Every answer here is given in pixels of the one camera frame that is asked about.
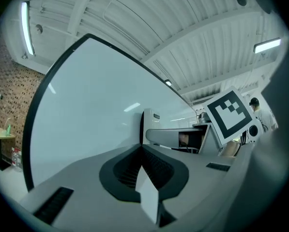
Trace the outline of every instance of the person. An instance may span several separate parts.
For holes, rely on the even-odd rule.
[[[250,106],[254,111],[255,117],[260,120],[265,132],[276,129],[272,113],[261,109],[257,98],[254,97],[251,99]]]

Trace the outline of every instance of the bottle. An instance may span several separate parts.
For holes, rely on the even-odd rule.
[[[12,147],[12,165],[17,172],[22,172],[22,152]]]
[[[10,131],[11,131],[11,125],[8,125],[7,131],[5,132],[6,136],[10,136]]]

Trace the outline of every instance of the brick wall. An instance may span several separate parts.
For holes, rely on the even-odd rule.
[[[21,149],[23,129],[28,108],[44,75],[12,61],[0,31],[0,127],[7,118],[11,124],[12,140],[2,141],[2,152],[11,157],[11,146]]]

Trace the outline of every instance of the black table leg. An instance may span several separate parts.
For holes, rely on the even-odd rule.
[[[0,170],[3,171],[10,166],[11,166],[10,164],[2,160],[2,149],[1,149],[1,139],[0,139]]]

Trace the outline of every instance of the small table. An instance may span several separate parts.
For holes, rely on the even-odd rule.
[[[6,131],[0,128],[0,170],[1,171],[11,166],[9,163],[7,163],[6,161],[2,159],[1,140],[15,138],[14,135],[10,134],[10,136],[6,136],[5,133]]]

